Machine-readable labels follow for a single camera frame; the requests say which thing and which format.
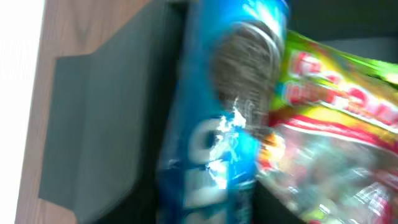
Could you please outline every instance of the brown wood surface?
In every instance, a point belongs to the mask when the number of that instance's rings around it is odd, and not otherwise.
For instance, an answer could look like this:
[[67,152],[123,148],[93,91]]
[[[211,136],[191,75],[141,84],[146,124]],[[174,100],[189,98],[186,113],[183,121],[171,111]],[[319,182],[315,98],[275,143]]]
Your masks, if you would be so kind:
[[76,223],[71,211],[38,198],[55,59],[92,53],[149,1],[46,0],[17,224]]

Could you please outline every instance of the snack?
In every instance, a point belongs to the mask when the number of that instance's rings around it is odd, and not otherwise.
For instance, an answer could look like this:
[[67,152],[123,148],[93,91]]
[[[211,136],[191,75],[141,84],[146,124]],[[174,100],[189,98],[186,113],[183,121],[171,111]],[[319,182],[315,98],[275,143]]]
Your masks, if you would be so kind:
[[392,220],[374,171],[398,167],[398,99],[368,62],[288,34],[258,179],[306,222]]
[[255,160],[279,75],[283,0],[192,1],[159,164],[159,223],[249,223]]

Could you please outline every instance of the wooden surface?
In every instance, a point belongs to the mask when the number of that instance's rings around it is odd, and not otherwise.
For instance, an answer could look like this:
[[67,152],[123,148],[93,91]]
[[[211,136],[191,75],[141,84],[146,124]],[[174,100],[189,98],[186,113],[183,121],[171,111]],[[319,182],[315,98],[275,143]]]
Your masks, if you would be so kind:
[[70,224],[74,214],[38,198],[55,59],[89,54],[150,0],[47,0],[16,223]]

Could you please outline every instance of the blue cookie package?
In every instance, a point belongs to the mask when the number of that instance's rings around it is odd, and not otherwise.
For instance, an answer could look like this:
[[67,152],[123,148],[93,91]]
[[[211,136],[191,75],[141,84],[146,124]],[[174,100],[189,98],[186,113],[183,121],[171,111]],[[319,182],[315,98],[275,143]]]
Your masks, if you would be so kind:
[[158,223],[250,223],[254,161],[279,75],[283,0],[192,1],[160,153]]

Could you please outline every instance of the white background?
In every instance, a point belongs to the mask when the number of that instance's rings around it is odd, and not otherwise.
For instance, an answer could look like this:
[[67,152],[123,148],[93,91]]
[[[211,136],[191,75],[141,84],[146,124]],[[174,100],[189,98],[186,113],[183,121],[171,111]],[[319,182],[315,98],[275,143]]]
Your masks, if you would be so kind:
[[44,0],[0,0],[0,223],[14,223]]

